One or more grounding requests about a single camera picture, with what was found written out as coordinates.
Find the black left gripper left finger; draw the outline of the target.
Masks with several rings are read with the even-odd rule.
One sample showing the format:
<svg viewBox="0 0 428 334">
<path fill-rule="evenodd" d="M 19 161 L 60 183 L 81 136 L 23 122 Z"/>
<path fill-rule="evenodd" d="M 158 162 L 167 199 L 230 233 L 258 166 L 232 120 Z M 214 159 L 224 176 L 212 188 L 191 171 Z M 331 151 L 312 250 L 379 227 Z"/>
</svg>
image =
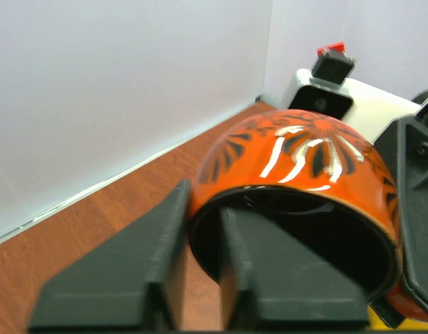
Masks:
<svg viewBox="0 0 428 334">
<path fill-rule="evenodd" d="M 57 273 L 30 331 L 174 331 L 182 323 L 190 181 Z"/>
</svg>

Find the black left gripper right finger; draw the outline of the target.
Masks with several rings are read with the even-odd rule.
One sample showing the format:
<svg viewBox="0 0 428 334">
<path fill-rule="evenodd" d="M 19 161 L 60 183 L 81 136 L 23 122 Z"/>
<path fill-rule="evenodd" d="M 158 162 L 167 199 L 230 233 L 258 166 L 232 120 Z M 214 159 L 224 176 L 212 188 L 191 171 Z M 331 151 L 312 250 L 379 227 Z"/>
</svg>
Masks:
<svg viewBox="0 0 428 334">
<path fill-rule="evenodd" d="M 362 287 L 268 218 L 221 210 L 221 317 L 228 331 L 361 331 Z"/>
</svg>

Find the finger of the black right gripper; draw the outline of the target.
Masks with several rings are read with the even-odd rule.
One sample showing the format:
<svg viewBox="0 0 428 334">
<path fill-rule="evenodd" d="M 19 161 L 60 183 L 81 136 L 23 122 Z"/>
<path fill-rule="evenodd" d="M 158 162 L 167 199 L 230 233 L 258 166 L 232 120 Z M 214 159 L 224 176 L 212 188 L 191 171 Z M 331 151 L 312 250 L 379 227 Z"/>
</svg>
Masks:
<svg viewBox="0 0 428 334">
<path fill-rule="evenodd" d="M 393 121 L 374 142 L 397 186 L 402 274 L 372 307 L 397 328 L 405 320 L 428 322 L 428 127 L 413 116 Z"/>
</svg>

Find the orange black patterned mug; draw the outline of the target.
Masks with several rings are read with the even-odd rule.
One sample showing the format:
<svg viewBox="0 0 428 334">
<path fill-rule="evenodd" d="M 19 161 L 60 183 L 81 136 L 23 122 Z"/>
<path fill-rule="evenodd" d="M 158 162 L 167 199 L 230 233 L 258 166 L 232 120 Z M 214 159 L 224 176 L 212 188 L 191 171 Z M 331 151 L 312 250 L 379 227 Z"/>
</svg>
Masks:
<svg viewBox="0 0 428 334">
<path fill-rule="evenodd" d="M 428 323 L 428 302 L 405 288 L 404 210 L 375 147 L 344 122 L 312 111 L 257 114 L 224 133 L 194 179 L 189 244 L 219 279 L 217 228 L 223 207 L 266 214 L 321 250 L 371 301 Z"/>
</svg>

